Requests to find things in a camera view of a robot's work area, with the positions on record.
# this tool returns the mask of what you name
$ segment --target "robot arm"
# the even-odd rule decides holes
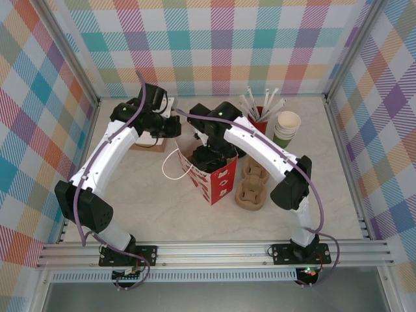
[[[170,112],[168,114],[164,112],[165,109],[160,110],[164,97],[166,98],[165,107],[167,107],[166,92],[157,86],[146,84],[146,94],[149,94],[149,98],[146,96],[145,105],[140,114],[128,127],[110,140],[110,137],[135,115],[142,92],[137,98],[121,103],[114,109],[103,138],[87,162],[70,179],[70,182],[59,181],[55,187],[62,214],[75,223],[73,199],[76,188],[83,181],[77,202],[81,225],[97,233],[101,239],[116,249],[133,253],[134,237],[118,225],[112,217],[112,207],[102,200],[107,183],[124,154],[144,131],[156,138],[172,138],[181,134],[179,117],[170,116]],[[92,156],[105,141],[108,144],[103,147],[90,167],[89,173],[85,175],[85,168],[92,161]]]
[[[155,113],[155,98],[157,98],[157,95],[154,94],[146,102],[148,103],[147,109],[145,108],[140,112],[129,127],[126,127],[111,140],[110,144],[103,148],[87,176],[84,175],[84,171],[86,165],[91,161],[91,157],[71,178],[70,182],[59,181],[55,187],[55,194],[64,217],[75,222],[73,199],[75,189],[83,179],[84,183],[78,200],[78,214],[81,225],[97,233],[109,245],[130,254],[135,254],[135,238],[116,223],[112,217],[112,207],[101,198],[104,195],[110,176],[121,158],[144,131],[148,131],[153,137],[172,138],[180,135],[179,116],[163,118],[160,114]],[[109,137],[134,115],[137,110],[135,105],[137,101],[138,99],[133,99],[127,103],[121,103],[115,108],[110,117],[111,122],[99,146],[102,142],[108,141]],[[201,111],[202,107],[200,104],[196,105],[191,109],[191,113],[200,116],[216,116],[253,129],[253,125],[242,115],[241,111],[228,102],[223,102],[212,111],[205,107]],[[235,155],[235,146],[241,148],[262,164],[279,183],[271,192],[270,197],[277,206],[289,211],[292,224],[291,241],[300,249],[307,249],[308,246],[316,242],[317,236],[305,230],[306,227],[311,227],[307,201],[308,184],[285,159],[281,158],[262,140],[238,127],[221,122],[201,122],[192,118],[188,118],[188,122],[196,128],[197,135],[205,136],[205,144],[202,149],[194,151],[194,160],[203,159],[204,162],[211,163],[212,168],[220,165],[221,162],[211,162],[210,157],[217,160],[219,155],[229,157]],[[270,141],[266,136],[263,136],[263,139]],[[307,157],[304,156],[298,159],[295,155],[282,149],[279,150],[310,177],[311,162]],[[130,262],[129,257],[123,257],[124,259],[118,261],[118,265],[122,265],[123,261],[124,263]]]
[[[234,120],[234,122],[244,125],[247,128],[254,128],[254,126],[248,121],[247,117],[244,116],[238,117]],[[258,133],[257,135],[270,141],[270,139],[262,133]],[[225,131],[224,139],[244,150],[259,164],[265,167],[265,169],[270,173],[274,180],[279,183],[279,185],[280,183],[283,183],[282,186],[285,185],[287,182],[285,180],[288,177],[290,178],[289,174],[297,174],[296,170],[287,161],[283,160],[278,154],[276,154],[276,152],[273,151],[269,146],[259,140],[256,136],[254,137],[240,128],[231,126],[230,129]],[[281,149],[279,146],[276,147],[293,163],[296,164],[298,161],[301,161],[295,155],[288,153],[287,151]],[[281,190],[279,185],[276,187],[276,190],[272,191],[270,197],[272,198],[273,202],[281,207],[284,205],[283,202],[290,200],[292,192],[290,192],[289,189]],[[292,207],[281,208],[290,208],[288,209],[288,215],[292,228],[291,240],[299,246],[306,247],[312,243],[312,240],[315,238],[315,236],[305,229],[312,228],[311,217],[309,215],[308,198],[303,194],[299,195],[301,199],[297,208],[296,205],[293,205]]]
[[[248,121],[247,117],[243,116],[241,111],[228,102],[221,103],[214,110],[209,110],[202,104],[197,104],[190,110],[190,113],[194,116],[229,120],[234,124],[255,131],[255,127]],[[198,161],[201,159],[200,153],[207,155],[212,151],[224,150],[224,147],[227,147],[228,144],[240,148],[265,167],[274,180],[278,182],[277,187],[270,193],[270,197],[278,207],[288,210],[292,228],[291,241],[301,249],[306,248],[314,241],[315,235],[306,230],[306,228],[311,228],[307,198],[309,194],[308,184],[298,171],[287,162],[289,160],[296,164],[310,177],[312,163],[309,158],[303,156],[299,159],[276,146],[259,131],[253,136],[236,125],[192,117],[188,117],[188,122],[197,130],[199,137],[201,136],[199,133],[203,133],[207,137],[205,140],[209,142],[209,144],[204,144],[206,146],[194,151],[192,155],[192,159],[196,159],[193,164],[197,168],[201,169],[201,164]],[[285,158],[280,157],[270,145],[284,154]]]

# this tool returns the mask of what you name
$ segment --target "stack of paper cups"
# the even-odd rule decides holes
[[[281,148],[286,148],[300,126],[300,117],[294,112],[281,112],[274,127],[273,142]]]

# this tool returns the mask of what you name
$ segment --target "plaid wall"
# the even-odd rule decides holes
[[[416,306],[416,0],[390,0],[335,96],[365,208]]]
[[[320,94],[357,0],[48,0],[97,92]],[[64,3],[64,10],[58,3]]]
[[[356,36],[358,35],[358,31],[363,25],[365,18],[367,17],[367,14],[370,12],[371,5],[374,3],[374,0],[366,0],[363,8],[361,9],[361,12],[359,13],[358,19],[356,20],[356,23],[354,24],[354,27],[351,30],[350,35],[348,36],[348,40],[345,42],[343,49],[341,51],[341,54],[338,56],[337,62],[335,63],[335,66],[333,67],[331,71],[331,75],[328,78],[328,81],[325,84],[324,93],[327,93],[335,76],[338,73],[339,67],[344,62],[346,55],[348,54],[348,51],[350,50],[350,47],[354,40],[356,39]]]
[[[28,302],[25,286],[62,216],[53,189],[78,165],[93,106],[29,0],[0,8],[3,312]]]

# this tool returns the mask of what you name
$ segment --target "purple cable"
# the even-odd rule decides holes
[[[144,82],[144,78],[142,76],[142,74],[137,70],[136,74],[140,80],[140,84],[142,85],[142,89],[143,89],[143,96],[142,96],[142,101],[140,102],[140,106],[138,107],[137,111],[135,112],[134,115],[132,115],[132,117],[125,123],[123,124],[116,132],[114,132],[107,141],[104,141],[102,143],[102,145],[100,145],[100,147],[97,149],[97,151],[93,154],[93,156],[91,156],[91,161],[87,164],[83,176],[87,176],[90,173],[90,169],[92,167],[92,165],[94,164],[94,161],[97,159],[98,155],[102,152],[103,148],[109,143],[111,142],[112,139],[114,139],[115,137],[117,137],[126,127],[129,126],[129,124],[131,124],[133,122],[133,120],[140,114],[140,111],[143,109],[144,106],[144,99],[146,98],[146,88],[145,88],[145,82]],[[75,224],[77,224],[77,228],[78,228],[78,233],[79,236],[81,237],[81,244],[83,246],[86,245],[86,238],[88,235],[84,235],[84,231],[81,227],[81,223],[79,221],[79,215],[78,215],[78,198],[79,198],[79,193],[81,191],[81,187],[84,184],[84,179],[81,178],[79,180],[79,184],[77,186],[77,189],[75,191],[75,196],[73,197],[73,217],[75,219]]]
[[[134,288],[136,288],[136,287],[139,287],[140,285],[142,285],[143,283],[144,283],[144,281],[149,277],[149,274],[150,274],[150,264],[149,264],[149,261],[147,261],[146,259],[144,259],[143,257],[141,257],[141,256],[139,256],[139,255],[135,255],[135,254],[133,254],[133,253],[129,253],[129,252],[124,252],[123,250],[119,250],[119,249],[117,249],[117,248],[115,248],[115,247],[113,247],[113,246],[111,246],[111,245],[108,245],[104,240],[102,240],[101,239],[101,237],[99,237],[98,235],[95,235],[95,234],[93,234],[93,238],[95,238],[99,243],[101,243],[102,245],[107,245],[107,247],[108,248],[110,248],[111,250],[113,250],[113,251],[115,251],[115,252],[118,252],[119,254],[122,254],[122,255],[128,255],[128,256],[130,256],[130,257],[134,257],[134,258],[136,258],[136,259],[139,259],[139,260],[142,260],[143,262],[144,262],[144,264],[147,266],[147,268],[148,268],[148,271],[146,272],[146,275],[144,276],[144,278],[142,278],[140,281],[137,281],[136,283],[134,283],[132,286],[130,286],[130,287],[121,287],[119,284],[118,284],[118,281],[120,280],[120,278],[117,278],[116,279],[116,285],[117,285],[117,287],[118,287],[118,289],[121,289],[121,290],[123,290],[123,291],[130,291],[131,289],[134,289]]]
[[[135,112],[135,114],[125,123],[123,124],[116,132],[114,132],[107,141],[104,141],[102,143],[102,145],[100,145],[100,147],[97,149],[97,151],[93,154],[93,156],[91,156],[91,161],[87,164],[83,176],[87,176],[90,173],[90,169],[92,167],[92,165],[94,164],[94,161],[97,159],[98,155],[102,152],[103,148],[108,144],[111,143],[111,141],[117,137],[126,127],[129,126],[129,124],[131,124],[133,122],[133,120],[140,114],[140,111],[143,109],[144,106],[144,99],[146,98],[146,87],[145,87],[145,82],[144,82],[144,78],[142,76],[142,74],[137,70],[136,74],[140,80],[140,84],[142,85],[142,89],[143,89],[143,95],[142,95],[142,101],[140,102],[140,106],[138,107],[137,111]],[[79,198],[79,193],[81,191],[81,187],[84,183],[84,179],[81,178],[79,180],[79,184],[77,186],[77,189],[75,191],[75,196],[73,197],[73,216],[75,219],[75,223],[77,224],[77,228],[78,228],[78,232],[79,232],[79,236],[81,237],[81,244],[83,246],[86,245],[86,238],[89,236],[89,234],[93,233],[92,231],[89,231],[87,234],[84,235],[83,229],[81,227],[81,223],[79,221],[79,215],[78,215],[78,198]],[[107,244],[104,240],[102,240],[100,237],[98,237],[97,235],[93,235],[93,237],[100,243],[107,245],[108,248],[110,248],[111,250],[114,250],[115,252],[118,252],[119,254],[122,255],[128,255],[130,257],[134,257],[137,258],[141,261],[143,261],[147,266],[148,266],[148,271],[146,272],[146,275],[144,276],[144,278],[142,278],[140,281],[136,282],[133,286],[131,287],[126,287],[126,288],[122,288],[118,285],[118,279],[116,279],[116,285],[118,287],[118,289],[122,289],[124,291],[128,291],[130,289],[134,289],[140,285],[142,285],[144,283],[144,281],[149,277],[150,274],[150,264],[149,262],[144,259],[143,257],[139,256],[139,255],[134,255],[132,253],[129,252],[124,252],[122,250],[119,250],[109,244]]]
[[[325,221],[325,219],[324,219],[324,207],[323,207],[323,205],[322,205],[322,202],[321,202],[321,200],[320,200],[320,197],[319,197],[319,194],[318,194],[318,190],[315,188],[315,186],[314,186],[314,184],[312,183],[312,181],[310,180],[310,178],[307,176],[307,174],[302,170],[302,169],[300,169],[295,163],[293,163],[290,159],[288,159],[286,156],[285,156],[285,154],[283,154],[275,145],[274,145],[274,143],[271,143],[271,142],[269,142],[268,140],[266,140],[265,138],[263,138],[263,137],[261,137],[261,136],[257,136],[257,130],[255,130],[255,131],[253,131],[253,130],[251,130],[250,128],[247,128],[247,127],[245,127],[245,126],[243,126],[243,125],[240,125],[239,123],[236,123],[236,122],[232,122],[232,121],[230,121],[230,120],[225,120],[225,119],[221,119],[221,118],[215,118],[215,117],[207,117],[207,116],[198,116],[198,115],[193,115],[193,114],[188,114],[188,113],[185,113],[183,110],[181,110],[181,109],[176,109],[176,112],[178,113],[178,114],[180,114],[180,115],[183,115],[183,116],[185,116],[185,117],[189,117],[189,118],[195,118],[195,119],[200,119],[200,120],[209,120],[209,121],[212,121],[212,122],[222,122],[222,123],[225,123],[225,124],[230,124],[230,125],[233,125],[233,126],[235,126],[235,127],[238,127],[238,128],[240,128],[240,129],[242,129],[242,130],[244,130],[244,131],[246,131],[247,133],[250,133],[250,134],[252,134],[253,136],[255,136],[255,137],[257,137],[261,142],[263,142],[263,143],[265,143],[268,147],[270,147],[272,150],[274,150],[281,158],[283,158],[285,161],[287,161],[293,168],[295,168],[301,175],[302,175],[302,177],[304,177],[304,179],[308,182],[308,184],[311,186],[311,189],[312,189],[312,191],[313,191],[313,194],[315,195],[315,198],[317,199],[317,202],[318,202],[318,207],[319,207],[319,213],[320,213],[320,222],[319,222],[319,226],[318,226],[318,228],[317,229],[311,229],[310,227],[307,227],[307,228],[305,228],[307,231],[309,231],[310,233],[312,233],[312,234],[318,234],[318,235],[322,235],[322,236],[325,236],[325,237],[327,237],[327,238],[329,238],[329,239],[331,239],[331,240],[333,240],[334,241],[334,243],[335,243],[335,245],[336,245],[336,247],[337,247],[337,257],[336,257],[336,259],[335,259],[335,263],[334,263],[334,265],[331,267],[331,270],[330,270],[330,273],[327,275],[327,276],[325,276],[324,278],[322,278],[319,282],[317,282],[316,284],[314,284],[315,286],[316,285],[320,285],[321,283],[323,283],[324,281],[326,281],[328,278],[329,278],[329,276],[333,273],[333,271],[335,270],[335,267],[337,266],[337,264],[338,264],[338,260],[339,260],[339,256],[340,256],[340,249],[339,249],[339,243],[338,243],[338,241],[334,238],[334,237],[332,237],[332,236],[330,236],[330,235],[328,235],[328,234],[323,234],[323,233],[321,233],[320,232],[320,230],[323,228],[323,226],[324,226],[324,221]]]

